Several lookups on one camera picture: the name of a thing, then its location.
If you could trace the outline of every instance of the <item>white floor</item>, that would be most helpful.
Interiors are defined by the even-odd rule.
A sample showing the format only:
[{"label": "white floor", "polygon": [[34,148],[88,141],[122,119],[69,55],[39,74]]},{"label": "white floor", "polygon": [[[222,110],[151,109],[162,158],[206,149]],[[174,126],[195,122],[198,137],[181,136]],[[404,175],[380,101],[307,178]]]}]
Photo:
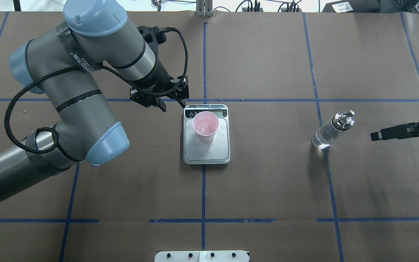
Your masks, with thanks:
[{"label": "white floor", "polygon": [[[62,11],[66,0],[21,0],[20,6],[22,11]],[[156,7],[151,4],[151,0],[117,0],[127,11],[156,11]],[[281,5],[279,2],[269,0],[260,0],[261,7],[264,12],[276,12]],[[320,0],[321,10],[326,3],[335,2],[337,0]],[[233,12],[240,4],[241,0],[213,0],[213,7],[223,6]],[[303,12],[318,12],[317,0],[301,0],[298,4]],[[196,5],[193,3],[177,3],[163,0],[161,11],[183,11],[195,10]],[[14,5],[12,0],[0,0],[0,11],[13,11]]]}]

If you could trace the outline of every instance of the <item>gray robot arm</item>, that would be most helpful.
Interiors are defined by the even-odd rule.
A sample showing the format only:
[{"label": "gray robot arm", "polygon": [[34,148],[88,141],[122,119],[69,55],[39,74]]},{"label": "gray robot arm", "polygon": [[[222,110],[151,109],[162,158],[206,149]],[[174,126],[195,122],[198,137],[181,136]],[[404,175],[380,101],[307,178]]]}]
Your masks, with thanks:
[{"label": "gray robot arm", "polygon": [[[63,15],[65,22],[10,57],[11,72],[24,86],[64,68],[79,70],[73,68],[30,90],[46,93],[57,110],[61,121],[52,128],[58,143],[50,130],[41,128],[20,142],[33,152],[13,146],[0,153],[0,202],[83,159],[99,166],[128,149],[121,122],[90,74],[106,68],[103,61],[133,86],[131,99],[143,106],[165,111],[160,96],[176,99],[181,106],[188,98],[185,73],[173,79],[157,58],[157,45],[172,28],[137,29],[113,0],[68,0]],[[52,151],[36,153],[48,148]]]}]

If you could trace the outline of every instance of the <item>blue tape grid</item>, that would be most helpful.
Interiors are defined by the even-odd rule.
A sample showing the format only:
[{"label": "blue tape grid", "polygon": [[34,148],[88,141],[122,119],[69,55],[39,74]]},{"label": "blue tape grid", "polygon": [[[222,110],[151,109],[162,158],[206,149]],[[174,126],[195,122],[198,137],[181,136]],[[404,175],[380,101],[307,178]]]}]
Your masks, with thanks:
[{"label": "blue tape grid", "polygon": [[[2,35],[5,23],[7,21],[7,17],[9,12],[5,13],[4,20],[2,22],[0,28],[0,37]],[[408,32],[406,29],[406,23],[404,20],[403,13],[400,13],[400,17],[402,20],[402,26],[404,29],[405,37],[407,40],[407,44],[409,47],[410,54],[412,56],[418,77],[419,77],[419,65],[416,61],[416,57],[413,52],[413,48],[408,36]],[[203,99],[188,99],[188,102],[314,102],[316,103],[316,110],[318,111],[318,120],[319,125],[322,125],[321,119],[321,112],[320,112],[320,102],[394,102],[394,103],[419,103],[419,99],[320,99],[318,96],[318,90],[316,88],[316,79],[313,73],[313,59],[311,55],[311,48],[310,48],[310,41],[308,36],[308,28],[306,23],[306,15],[303,13],[304,19],[304,30],[306,35],[306,44],[308,48],[308,55],[310,60],[310,69],[311,69],[311,79],[314,86],[315,92],[315,99],[207,99],[206,93],[206,26],[207,22],[203,24]],[[109,102],[130,102],[129,99],[107,99]],[[10,101],[9,98],[0,98],[0,102],[8,102]],[[48,102],[48,99],[45,98],[25,98],[20,99],[20,101],[25,102]],[[174,102],[171,99],[164,99],[165,102]],[[342,245],[340,240],[340,231],[339,231],[339,222],[419,222],[418,217],[392,217],[392,218],[338,218],[335,206],[335,199],[334,199],[334,190],[332,186],[332,179],[331,179],[331,170],[329,166],[329,159],[327,155],[327,151],[324,151],[327,167],[328,167],[328,177],[329,177],[329,186],[330,186],[330,196],[331,196],[331,205],[333,210],[333,218],[319,218],[317,222],[333,222],[336,227],[336,238],[338,243],[339,249],[339,257],[340,261],[344,261],[343,253],[342,253]],[[75,177],[72,185],[72,192],[69,202],[68,208],[68,215],[66,219],[0,219],[0,223],[65,223],[64,229],[64,236],[63,236],[63,243],[61,246],[60,251],[60,259],[59,261],[63,261],[64,252],[65,252],[65,245],[67,243],[67,236],[68,236],[68,229],[70,223],[99,223],[99,219],[71,219],[72,214],[72,207],[73,207],[73,199],[75,195],[75,188],[77,184],[79,173],[79,164],[76,166],[75,170]],[[274,222],[276,219],[207,219],[206,218],[206,166],[203,165],[202,167],[202,183],[201,183],[201,219],[150,219],[150,223],[201,223],[201,248],[205,250],[205,223],[271,223]]]}]

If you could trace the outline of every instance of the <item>scale platform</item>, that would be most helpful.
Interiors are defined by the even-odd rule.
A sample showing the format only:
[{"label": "scale platform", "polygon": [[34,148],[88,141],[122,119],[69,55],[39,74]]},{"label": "scale platform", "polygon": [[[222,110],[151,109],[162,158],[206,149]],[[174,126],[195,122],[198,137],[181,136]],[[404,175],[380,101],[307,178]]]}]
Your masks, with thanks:
[{"label": "scale platform", "polygon": [[[203,142],[193,130],[193,117],[203,111],[214,113],[219,120],[212,141]],[[183,161],[186,164],[227,164],[231,160],[231,142],[227,106],[219,104],[189,105],[184,108]]]}]

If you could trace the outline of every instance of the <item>metal bracket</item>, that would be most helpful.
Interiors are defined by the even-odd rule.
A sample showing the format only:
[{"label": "metal bracket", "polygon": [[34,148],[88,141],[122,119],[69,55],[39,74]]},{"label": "metal bracket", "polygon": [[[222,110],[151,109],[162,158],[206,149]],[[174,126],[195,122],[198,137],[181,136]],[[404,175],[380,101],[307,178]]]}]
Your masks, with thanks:
[{"label": "metal bracket", "polygon": [[196,0],[196,16],[213,16],[213,0]]}]

